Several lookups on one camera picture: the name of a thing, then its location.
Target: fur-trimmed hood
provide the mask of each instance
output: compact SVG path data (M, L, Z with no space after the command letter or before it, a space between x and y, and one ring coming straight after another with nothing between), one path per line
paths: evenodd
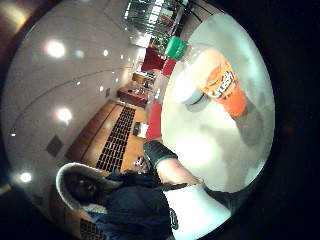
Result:
M67 204L72 210L85 210L90 212L107 213L104 206L90 203L88 205L82 205L78 200L76 200L69 192L64 180L64 176L67 173L79 173L83 176L89 177L95 180L99 185L103 185L104 189L116 189L122 182L112 181L105 179L102 172L96 168L89 167L81 163L67 163L62 166L56 176L56 187L62 198L62 200Z

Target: ceiling light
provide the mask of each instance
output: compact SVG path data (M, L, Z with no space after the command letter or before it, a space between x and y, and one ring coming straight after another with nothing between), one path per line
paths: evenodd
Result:
M68 124L72 119L72 114L68 108L61 108L58 111L58 119Z
M56 40L51 40L47 42L45 50L49 55L55 58L62 57L65 54L64 45Z
M31 174L28 173L28 172L22 173L22 174L20 175L20 180L21 180L22 182L24 182L24 183L30 182L31 179L32 179L32 176L31 176Z
M107 49L105 49L105 50L103 50L103 56L108 56L108 54L109 54L109 52L108 52L108 50Z

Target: fisheye lens view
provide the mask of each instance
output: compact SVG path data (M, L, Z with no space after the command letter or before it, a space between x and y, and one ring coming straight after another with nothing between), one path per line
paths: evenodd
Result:
M18 188L70 238L206 239L268 164L273 91L252 36L214 1L56 1L8 65L0 195Z

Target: person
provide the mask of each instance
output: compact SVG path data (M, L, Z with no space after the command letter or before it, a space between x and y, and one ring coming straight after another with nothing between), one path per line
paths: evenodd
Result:
M57 173L62 200L73 210L85 210L110 240L169 239L172 209L165 192L200 182L159 141L146 142L143 151L144 158L134 163L139 173L115 171L103 177L98 169L80 163L65 164ZM207 191L231 211L235 203L239 206L230 193Z

